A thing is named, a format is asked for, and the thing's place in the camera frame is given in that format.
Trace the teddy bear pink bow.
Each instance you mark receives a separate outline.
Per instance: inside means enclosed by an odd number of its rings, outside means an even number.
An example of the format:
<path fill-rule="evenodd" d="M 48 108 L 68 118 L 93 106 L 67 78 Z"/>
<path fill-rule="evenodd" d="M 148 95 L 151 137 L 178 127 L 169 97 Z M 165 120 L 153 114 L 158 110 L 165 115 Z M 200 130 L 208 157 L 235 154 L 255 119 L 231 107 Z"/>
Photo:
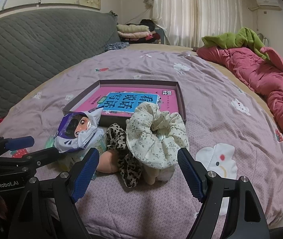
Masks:
<path fill-rule="evenodd" d="M 142 175 L 147 184 L 153 185 L 156 181 L 167 182 L 174 174 L 174 166 L 165 169 L 155 169 L 146 165 L 142 166 Z"/>

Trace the green white tissue pack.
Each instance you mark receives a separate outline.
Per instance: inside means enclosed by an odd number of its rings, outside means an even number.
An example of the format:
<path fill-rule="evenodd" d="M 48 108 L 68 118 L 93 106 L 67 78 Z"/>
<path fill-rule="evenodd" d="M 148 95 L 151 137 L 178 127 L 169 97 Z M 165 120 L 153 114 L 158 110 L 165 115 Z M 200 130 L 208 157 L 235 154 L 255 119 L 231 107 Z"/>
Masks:
<path fill-rule="evenodd" d="M 63 171 L 70 171 L 75 163 L 82 161 L 90 148 L 95 148 L 99 155 L 106 151 L 107 138 L 104 128 L 97 129 L 95 135 L 84 149 L 78 152 L 64 153 L 62 158 L 58 160 L 58 166 Z"/>

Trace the shallow grey cardboard box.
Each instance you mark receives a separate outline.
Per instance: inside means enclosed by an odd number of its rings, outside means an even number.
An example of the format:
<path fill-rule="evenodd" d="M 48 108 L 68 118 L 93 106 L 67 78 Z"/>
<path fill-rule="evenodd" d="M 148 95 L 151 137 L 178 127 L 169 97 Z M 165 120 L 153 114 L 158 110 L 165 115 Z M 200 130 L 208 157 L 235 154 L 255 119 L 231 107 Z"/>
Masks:
<path fill-rule="evenodd" d="M 101 107 L 100 126 L 108 127 L 116 122 L 125 127 L 135 108 L 144 102 L 158 105 L 161 111 L 178 112 L 186 121 L 180 85 L 165 80 L 99 80 L 71 100 L 63 108 L 63 114 L 88 112 Z"/>

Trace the grey quilted headboard cover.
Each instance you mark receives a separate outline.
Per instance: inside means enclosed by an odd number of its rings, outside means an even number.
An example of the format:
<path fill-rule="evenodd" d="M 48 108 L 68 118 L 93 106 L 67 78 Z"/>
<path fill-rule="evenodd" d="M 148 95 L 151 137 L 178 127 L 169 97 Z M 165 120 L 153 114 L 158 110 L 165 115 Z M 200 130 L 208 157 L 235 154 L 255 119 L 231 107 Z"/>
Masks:
<path fill-rule="evenodd" d="M 0 18 L 0 119 L 45 81 L 119 41 L 118 17 L 40 9 Z"/>

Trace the cream sheer curtains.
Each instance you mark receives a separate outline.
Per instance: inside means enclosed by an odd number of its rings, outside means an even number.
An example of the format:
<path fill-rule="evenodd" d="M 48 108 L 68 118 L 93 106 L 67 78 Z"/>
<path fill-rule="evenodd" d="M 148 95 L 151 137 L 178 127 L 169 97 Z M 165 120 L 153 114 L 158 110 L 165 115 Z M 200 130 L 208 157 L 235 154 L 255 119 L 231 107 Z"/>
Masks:
<path fill-rule="evenodd" d="M 242 0 L 144 0 L 165 44 L 202 46 L 202 37 L 236 33 L 243 26 Z"/>

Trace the purple white doll packet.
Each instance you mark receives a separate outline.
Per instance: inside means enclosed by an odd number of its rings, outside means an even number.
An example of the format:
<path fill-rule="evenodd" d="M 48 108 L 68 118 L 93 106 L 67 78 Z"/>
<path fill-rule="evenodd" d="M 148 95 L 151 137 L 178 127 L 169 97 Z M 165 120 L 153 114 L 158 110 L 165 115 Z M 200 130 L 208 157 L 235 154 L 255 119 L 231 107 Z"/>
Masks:
<path fill-rule="evenodd" d="M 54 147 L 59 153 L 72 153 L 85 149 L 100 131 L 99 121 L 102 107 L 90 111 L 69 112 L 66 114 L 54 136 Z"/>

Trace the white wall air conditioner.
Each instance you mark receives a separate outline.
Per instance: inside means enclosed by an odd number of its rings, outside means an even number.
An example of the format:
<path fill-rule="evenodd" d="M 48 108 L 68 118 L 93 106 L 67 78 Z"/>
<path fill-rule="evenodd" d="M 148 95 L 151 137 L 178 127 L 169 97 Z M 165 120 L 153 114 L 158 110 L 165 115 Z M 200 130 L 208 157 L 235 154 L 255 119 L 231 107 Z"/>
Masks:
<path fill-rule="evenodd" d="M 256 0 L 258 9 L 281 11 L 279 0 Z"/>

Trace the leopard print scrunchie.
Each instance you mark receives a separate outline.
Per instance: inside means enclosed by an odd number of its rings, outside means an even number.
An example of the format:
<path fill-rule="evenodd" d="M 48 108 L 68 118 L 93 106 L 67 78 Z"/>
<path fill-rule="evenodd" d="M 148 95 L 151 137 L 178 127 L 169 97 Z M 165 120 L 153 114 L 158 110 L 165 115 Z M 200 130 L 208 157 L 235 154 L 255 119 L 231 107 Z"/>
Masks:
<path fill-rule="evenodd" d="M 107 129 L 106 137 L 107 148 L 118 153 L 117 165 L 125 186 L 136 187 L 142 174 L 141 164 L 128 149 L 126 132 L 117 123 L 113 123 Z"/>

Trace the peach round makeup sponge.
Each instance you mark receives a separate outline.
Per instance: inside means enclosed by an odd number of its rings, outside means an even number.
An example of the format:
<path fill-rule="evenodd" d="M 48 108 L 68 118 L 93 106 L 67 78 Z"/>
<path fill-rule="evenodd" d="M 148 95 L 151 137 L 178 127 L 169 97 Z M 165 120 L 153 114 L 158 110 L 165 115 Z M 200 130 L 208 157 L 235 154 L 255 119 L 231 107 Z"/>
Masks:
<path fill-rule="evenodd" d="M 118 172 L 118 153 L 113 150 L 103 152 L 99 158 L 97 171 L 105 174 Z"/>

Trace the pink quilted comforter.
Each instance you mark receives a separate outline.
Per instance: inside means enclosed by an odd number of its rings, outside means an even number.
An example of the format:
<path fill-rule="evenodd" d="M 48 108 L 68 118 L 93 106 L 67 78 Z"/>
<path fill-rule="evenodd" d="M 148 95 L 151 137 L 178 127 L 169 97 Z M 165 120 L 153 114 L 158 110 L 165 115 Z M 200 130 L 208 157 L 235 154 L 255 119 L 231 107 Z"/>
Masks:
<path fill-rule="evenodd" d="M 283 58 L 272 48 L 263 59 L 248 48 L 220 49 L 216 46 L 197 50 L 202 59 L 225 66 L 237 79 L 262 96 L 283 133 Z"/>

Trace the pink and blue book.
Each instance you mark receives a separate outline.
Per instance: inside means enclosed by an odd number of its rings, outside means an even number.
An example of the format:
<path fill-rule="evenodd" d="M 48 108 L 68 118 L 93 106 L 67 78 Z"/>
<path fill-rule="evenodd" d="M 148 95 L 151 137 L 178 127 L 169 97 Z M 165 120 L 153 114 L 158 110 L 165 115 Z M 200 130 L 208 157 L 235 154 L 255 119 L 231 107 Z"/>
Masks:
<path fill-rule="evenodd" d="M 98 86 L 84 95 L 71 111 L 84 112 L 102 107 L 103 116 L 130 117 L 144 102 L 157 104 L 161 111 L 178 112 L 175 88 Z"/>

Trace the cream floral scrunchie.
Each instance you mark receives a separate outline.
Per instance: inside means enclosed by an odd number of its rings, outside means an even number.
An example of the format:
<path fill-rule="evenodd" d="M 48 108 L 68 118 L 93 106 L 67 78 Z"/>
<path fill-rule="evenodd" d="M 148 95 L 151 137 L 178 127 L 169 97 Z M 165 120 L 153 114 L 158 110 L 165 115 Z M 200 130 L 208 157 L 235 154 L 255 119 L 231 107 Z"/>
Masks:
<path fill-rule="evenodd" d="M 154 169 L 176 165 L 178 150 L 189 149 L 181 115 L 161 111 L 158 105 L 149 102 L 136 107 L 126 121 L 126 143 L 137 160 Z"/>

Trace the blue patterned cloth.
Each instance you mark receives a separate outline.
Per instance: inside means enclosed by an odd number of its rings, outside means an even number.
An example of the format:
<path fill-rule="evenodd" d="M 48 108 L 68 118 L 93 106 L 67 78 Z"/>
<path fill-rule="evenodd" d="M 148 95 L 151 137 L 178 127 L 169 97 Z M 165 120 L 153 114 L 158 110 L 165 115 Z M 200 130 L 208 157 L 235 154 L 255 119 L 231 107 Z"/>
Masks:
<path fill-rule="evenodd" d="M 121 50 L 127 47 L 129 47 L 129 42 L 115 42 L 115 43 L 107 44 L 105 50 L 106 51 Z"/>

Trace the stack of folded clothes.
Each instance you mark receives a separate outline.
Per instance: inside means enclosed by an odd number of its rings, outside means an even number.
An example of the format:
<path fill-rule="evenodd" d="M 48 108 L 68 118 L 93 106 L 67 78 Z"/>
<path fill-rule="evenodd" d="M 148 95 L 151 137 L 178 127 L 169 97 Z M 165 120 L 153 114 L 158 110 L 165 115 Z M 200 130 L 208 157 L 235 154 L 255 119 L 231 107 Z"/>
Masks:
<path fill-rule="evenodd" d="M 164 32 L 149 19 L 143 19 L 139 24 L 118 24 L 117 33 L 122 42 L 129 44 L 163 44 Z"/>

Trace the green fleece blanket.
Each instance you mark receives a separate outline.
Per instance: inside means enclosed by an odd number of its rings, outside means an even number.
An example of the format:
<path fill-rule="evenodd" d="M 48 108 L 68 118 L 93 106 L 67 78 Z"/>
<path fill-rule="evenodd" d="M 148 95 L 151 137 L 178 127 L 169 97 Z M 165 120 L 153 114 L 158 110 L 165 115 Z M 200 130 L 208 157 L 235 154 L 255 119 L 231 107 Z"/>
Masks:
<path fill-rule="evenodd" d="M 249 48 L 264 60 L 269 60 L 266 53 L 261 52 L 265 47 L 257 33 L 247 27 L 242 27 L 237 33 L 227 32 L 217 36 L 204 36 L 201 38 L 204 46 L 210 48 L 217 46 L 221 49 Z"/>

